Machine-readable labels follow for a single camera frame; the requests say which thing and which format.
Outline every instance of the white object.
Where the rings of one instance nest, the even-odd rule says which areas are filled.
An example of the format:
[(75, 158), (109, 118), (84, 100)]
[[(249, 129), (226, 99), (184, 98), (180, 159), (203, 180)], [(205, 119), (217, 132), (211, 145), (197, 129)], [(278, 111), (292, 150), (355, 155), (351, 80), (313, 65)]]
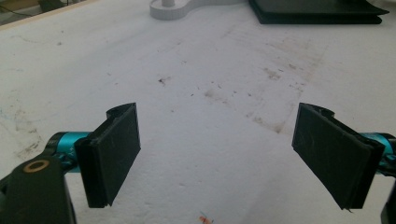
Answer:
[(185, 17), (191, 10), (203, 6), (225, 6), (246, 2), (245, 0), (153, 0), (149, 5), (151, 17), (173, 21)]

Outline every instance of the dark object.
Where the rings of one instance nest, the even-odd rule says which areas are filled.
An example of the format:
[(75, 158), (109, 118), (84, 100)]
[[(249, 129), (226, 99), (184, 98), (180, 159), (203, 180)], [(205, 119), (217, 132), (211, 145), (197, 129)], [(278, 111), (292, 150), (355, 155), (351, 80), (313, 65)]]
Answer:
[(261, 24), (379, 24), (389, 13), (364, 0), (249, 0)]
[(38, 0), (38, 4), (43, 12), (49, 12), (64, 7), (64, 4), (60, 0)]
[(89, 206), (111, 205), (139, 150), (135, 104), (107, 111), (88, 136), (56, 133), (40, 155), (0, 180), (0, 223), (76, 223), (64, 174), (78, 166)]
[[(342, 209), (362, 208), (375, 172), (396, 177), (396, 138), (356, 133), (333, 116), (300, 104), (292, 146)], [(381, 219), (396, 224), (396, 184)]]

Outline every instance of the black rubber pad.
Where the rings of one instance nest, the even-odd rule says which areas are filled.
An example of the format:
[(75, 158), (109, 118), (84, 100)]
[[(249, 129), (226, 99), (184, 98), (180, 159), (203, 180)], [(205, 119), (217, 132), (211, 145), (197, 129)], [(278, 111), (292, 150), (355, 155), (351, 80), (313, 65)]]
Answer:
[(136, 105), (108, 110), (107, 120), (75, 143), (89, 207), (112, 204), (140, 151)]
[(389, 13), (366, 1), (249, 0), (262, 24), (379, 24)]
[(328, 109), (300, 104), (292, 146), (341, 209), (362, 208), (384, 146), (333, 116)]

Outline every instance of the white table surface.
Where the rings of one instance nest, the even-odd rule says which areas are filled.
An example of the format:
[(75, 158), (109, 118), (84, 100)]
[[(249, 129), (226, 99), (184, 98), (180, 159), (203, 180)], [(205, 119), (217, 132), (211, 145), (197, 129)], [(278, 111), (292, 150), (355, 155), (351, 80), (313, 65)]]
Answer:
[(291, 147), (300, 102), (396, 134), (396, 3), (375, 4), (380, 25), (261, 25), (248, 3), (156, 21), (149, 1), (96, 0), (3, 26), (0, 176), (136, 102), (142, 149), (113, 206), (66, 175), (78, 223), (380, 223), (393, 178), (351, 214)]

